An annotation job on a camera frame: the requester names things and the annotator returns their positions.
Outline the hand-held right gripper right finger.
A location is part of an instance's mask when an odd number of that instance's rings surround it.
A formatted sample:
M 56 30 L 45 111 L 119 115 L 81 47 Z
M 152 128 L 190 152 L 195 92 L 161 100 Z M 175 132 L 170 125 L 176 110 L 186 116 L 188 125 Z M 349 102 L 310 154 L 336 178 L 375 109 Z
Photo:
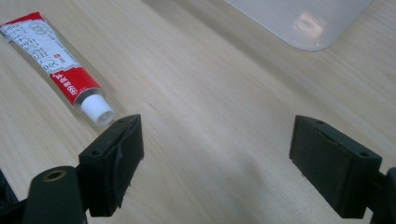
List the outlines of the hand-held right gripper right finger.
M 298 115 L 290 159 L 340 217 L 363 217 L 381 156 L 324 121 Z

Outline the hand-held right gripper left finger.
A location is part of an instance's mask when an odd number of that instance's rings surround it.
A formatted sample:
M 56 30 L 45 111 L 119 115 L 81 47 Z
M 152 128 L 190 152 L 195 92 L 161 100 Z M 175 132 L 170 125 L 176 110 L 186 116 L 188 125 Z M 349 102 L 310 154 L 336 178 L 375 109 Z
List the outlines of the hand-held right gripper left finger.
M 83 203 L 92 217 L 111 217 L 121 208 L 143 158 L 139 114 L 116 120 L 78 155 Z

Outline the red and white glue tube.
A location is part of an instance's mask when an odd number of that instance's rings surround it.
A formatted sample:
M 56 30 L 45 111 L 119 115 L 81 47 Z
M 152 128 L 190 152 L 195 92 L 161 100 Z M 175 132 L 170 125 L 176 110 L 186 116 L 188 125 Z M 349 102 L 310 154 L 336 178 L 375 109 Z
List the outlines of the red and white glue tube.
M 71 106 L 95 125 L 105 126 L 115 117 L 101 86 L 78 62 L 55 30 L 34 12 L 0 25 L 0 34 L 27 53 L 53 81 Z

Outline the translucent plastic tray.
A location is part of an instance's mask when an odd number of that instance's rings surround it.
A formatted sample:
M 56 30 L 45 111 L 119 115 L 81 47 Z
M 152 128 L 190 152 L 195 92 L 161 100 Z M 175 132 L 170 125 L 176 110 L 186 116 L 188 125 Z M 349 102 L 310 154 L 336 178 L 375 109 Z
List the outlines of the translucent plastic tray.
M 297 49 L 331 46 L 374 0 L 224 0 Z

